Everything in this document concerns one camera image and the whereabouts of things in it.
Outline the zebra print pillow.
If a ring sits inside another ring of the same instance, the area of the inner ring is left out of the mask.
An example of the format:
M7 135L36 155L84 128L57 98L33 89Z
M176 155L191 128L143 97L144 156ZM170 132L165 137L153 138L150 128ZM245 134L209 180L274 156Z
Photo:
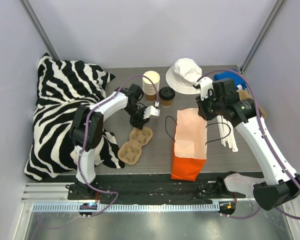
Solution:
M55 60L48 53L40 58L26 177L40 182L77 169L78 154L69 134L75 112L104 100L106 85L114 78L95 63Z

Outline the orange paper gift bag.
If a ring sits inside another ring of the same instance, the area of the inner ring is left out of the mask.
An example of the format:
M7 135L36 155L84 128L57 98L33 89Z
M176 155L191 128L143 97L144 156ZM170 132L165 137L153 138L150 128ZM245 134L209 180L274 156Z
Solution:
M208 122L198 108L178 110L172 147L171 179L195 181L207 161Z

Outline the white wrapped straws bundle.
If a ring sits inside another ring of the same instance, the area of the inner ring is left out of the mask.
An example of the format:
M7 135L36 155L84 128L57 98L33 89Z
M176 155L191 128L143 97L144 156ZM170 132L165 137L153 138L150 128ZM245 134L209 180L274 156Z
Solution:
M236 139L234 136L234 128L232 124L222 116L217 116L218 129L220 134L220 142L224 147L228 147L233 152L238 152Z

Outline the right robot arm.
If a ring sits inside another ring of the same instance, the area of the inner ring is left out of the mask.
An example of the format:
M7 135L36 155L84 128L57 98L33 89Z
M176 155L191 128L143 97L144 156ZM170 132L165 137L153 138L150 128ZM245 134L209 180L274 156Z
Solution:
M230 122L247 142L263 174L263 178L255 178L232 172L216 184L216 193L223 198L233 192L254 197L266 211L298 197L300 174L279 150L254 100L241 100L229 78L212 81L200 77L193 86L200 90L198 115L206 121L221 116Z

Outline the black plastic cup lid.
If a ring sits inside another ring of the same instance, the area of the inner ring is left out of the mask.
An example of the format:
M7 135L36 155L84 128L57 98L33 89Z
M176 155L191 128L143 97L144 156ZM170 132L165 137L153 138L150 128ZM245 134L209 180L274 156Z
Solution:
M171 87L162 87L159 90L159 97L164 101L170 101L175 98L175 91Z

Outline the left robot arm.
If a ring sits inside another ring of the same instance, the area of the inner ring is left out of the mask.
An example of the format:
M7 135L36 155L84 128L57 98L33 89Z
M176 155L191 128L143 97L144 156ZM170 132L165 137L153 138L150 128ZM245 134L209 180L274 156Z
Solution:
M97 192L95 178L95 150L102 140L104 121L120 110L125 110L132 127L142 130L149 122L145 118L146 106L138 106L144 93L140 86L132 84L129 88L114 91L110 96L90 106L79 106L70 127L69 136L78 155L76 182L68 187L77 189L83 198L90 200Z

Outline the stack of paper cups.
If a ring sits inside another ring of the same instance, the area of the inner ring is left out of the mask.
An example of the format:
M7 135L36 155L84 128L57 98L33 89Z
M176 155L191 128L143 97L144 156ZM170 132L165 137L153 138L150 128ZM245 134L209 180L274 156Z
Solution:
M142 90L148 102L157 99L157 91L160 87L160 75L156 71L147 71L142 78Z

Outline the aluminium rail frame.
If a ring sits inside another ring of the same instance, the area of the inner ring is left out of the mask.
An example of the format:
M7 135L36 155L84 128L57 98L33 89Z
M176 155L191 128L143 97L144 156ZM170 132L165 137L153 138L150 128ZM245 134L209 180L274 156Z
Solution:
M69 200L68 191L64 183L28 183L21 197L23 203L33 203L32 212L78 212L84 216L96 213L106 208L105 204L97 203L97 207L90 209L93 200ZM215 198L210 204L118 204L115 202L106 209L106 213L135 213L135 212L217 212L220 207L231 203L234 199Z

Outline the blue folded cloth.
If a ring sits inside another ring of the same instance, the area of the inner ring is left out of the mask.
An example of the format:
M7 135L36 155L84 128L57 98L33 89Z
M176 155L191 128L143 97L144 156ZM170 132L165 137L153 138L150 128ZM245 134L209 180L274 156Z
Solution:
M247 88L246 82L240 76L233 72L225 71L222 73L215 74L213 77L214 81L225 79L232 79L237 90L245 90Z

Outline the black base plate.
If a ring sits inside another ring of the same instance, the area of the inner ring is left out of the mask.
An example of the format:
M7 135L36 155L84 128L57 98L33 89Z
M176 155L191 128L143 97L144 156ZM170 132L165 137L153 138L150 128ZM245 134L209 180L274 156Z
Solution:
M92 186L67 184L69 200L98 200L117 205L195 205L217 199L245 198L221 189L221 173L200 173L195 181L171 179L170 174L114 174L96 176Z

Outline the brown paper coffee cup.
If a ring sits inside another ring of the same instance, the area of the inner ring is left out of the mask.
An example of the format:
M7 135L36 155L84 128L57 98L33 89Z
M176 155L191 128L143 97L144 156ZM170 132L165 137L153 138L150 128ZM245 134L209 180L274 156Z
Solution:
M161 97L160 98L160 102L161 102L161 105L163 106L163 107L170 107L171 105L172 105L172 103L173 103L173 100L174 100L174 97L168 97L168 98L166 98L166 97Z

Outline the white bucket hat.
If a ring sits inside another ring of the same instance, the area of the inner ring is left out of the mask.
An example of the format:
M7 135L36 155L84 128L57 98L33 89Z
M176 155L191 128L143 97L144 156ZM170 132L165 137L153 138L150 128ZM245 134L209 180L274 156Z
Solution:
M202 69L194 60L180 58L168 69L165 79L175 92L183 95L196 95L200 93L200 90L193 85L202 74Z

